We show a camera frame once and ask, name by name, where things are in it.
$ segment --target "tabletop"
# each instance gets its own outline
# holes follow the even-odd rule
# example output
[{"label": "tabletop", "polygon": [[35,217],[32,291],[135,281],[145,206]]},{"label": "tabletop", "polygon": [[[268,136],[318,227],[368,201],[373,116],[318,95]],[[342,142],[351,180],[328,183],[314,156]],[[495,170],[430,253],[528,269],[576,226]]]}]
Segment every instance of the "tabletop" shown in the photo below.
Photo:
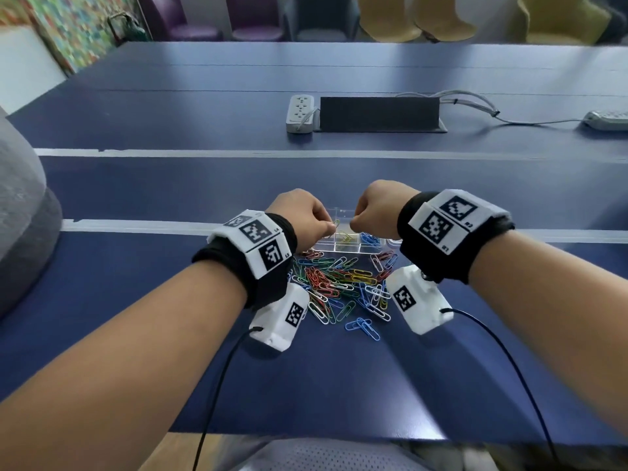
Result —
[{"label": "tabletop", "polygon": [[[0,399],[184,268],[204,235],[280,192],[353,208],[373,180],[461,188],[517,227],[628,277],[628,135],[576,124],[507,127],[445,105],[447,134],[291,135],[291,95],[466,89],[513,120],[581,118],[628,98],[624,47],[377,43],[128,43],[10,116],[63,206],[47,271],[0,322]],[[603,424],[467,286],[452,306],[507,345],[557,443],[617,445]],[[464,318],[417,336],[401,315],[382,342],[308,316],[284,353],[235,355],[209,430],[344,439],[542,442],[511,365]],[[244,311],[173,425],[200,431]]]}]

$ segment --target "clear plastic organizer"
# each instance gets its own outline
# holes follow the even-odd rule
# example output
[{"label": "clear plastic organizer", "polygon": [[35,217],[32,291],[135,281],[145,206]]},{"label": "clear plastic organizer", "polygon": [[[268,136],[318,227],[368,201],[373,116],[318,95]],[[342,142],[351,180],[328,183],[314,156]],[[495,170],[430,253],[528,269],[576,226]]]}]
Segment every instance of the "clear plastic organizer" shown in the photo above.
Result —
[{"label": "clear plastic organizer", "polygon": [[354,216],[353,210],[331,208],[327,210],[336,223],[336,232],[330,237],[321,239],[314,245],[314,251],[326,253],[378,254],[398,247],[392,240],[379,238],[379,243],[371,244],[363,235],[355,233],[349,226]]}]

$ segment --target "forearm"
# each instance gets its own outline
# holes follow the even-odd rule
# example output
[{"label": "forearm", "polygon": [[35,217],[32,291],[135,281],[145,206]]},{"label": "forearm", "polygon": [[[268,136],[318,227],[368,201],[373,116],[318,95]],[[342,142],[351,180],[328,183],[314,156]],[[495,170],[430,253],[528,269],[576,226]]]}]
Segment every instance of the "forearm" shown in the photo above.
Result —
[{"label": "forearm", "polygon": [[245,301],[201,261],[125,309],[0,404],[0,468],[137,470]]},{"label": "forearm", "polygon": [[569,386],[628,433],[628,281],[518,232],[487,243],[469,280]]}]

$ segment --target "fist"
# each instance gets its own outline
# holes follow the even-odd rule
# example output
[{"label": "fist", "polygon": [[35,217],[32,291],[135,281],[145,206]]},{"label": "fist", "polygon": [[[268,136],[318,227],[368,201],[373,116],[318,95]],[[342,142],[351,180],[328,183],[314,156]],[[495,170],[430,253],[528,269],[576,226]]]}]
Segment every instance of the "fist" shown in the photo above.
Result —
[{"label": "fist", "polygon": [[298,240],[297,253],[308,250],[319,239],[336,232],[336,225],[323,204],[310,192],[300,188],[281,193],[266,213],[281,215],[292,224]]},{"label": "fist", "polygon": [[356,233],[365,232],[380,238],[400,239],[397,218],[408,200],[418,193],[419,190],[398,181],[374,181],[357,202],[351,229]]}]

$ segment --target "yellow chair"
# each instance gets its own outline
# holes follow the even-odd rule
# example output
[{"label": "yellow chair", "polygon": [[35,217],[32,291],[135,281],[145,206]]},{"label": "yellow chair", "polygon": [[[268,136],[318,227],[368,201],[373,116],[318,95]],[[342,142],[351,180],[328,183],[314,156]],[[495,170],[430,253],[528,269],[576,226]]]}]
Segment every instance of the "yellow chair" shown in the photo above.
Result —
[{"label": "yellow chair", "polygon": [[375,41],[405,43],[421,35],[406,17],[404,0],[357,0],[360,26]]},{"label": "yellow chair", "polygon": [[589,0],[517,0],[530,44],[593,45],[611,14]]},{"label": "yellow chair", "polygon": [[413,0],[409,12],[419,28],[439,41],[463,41],[477,31],[458,17],[456,0]]}]

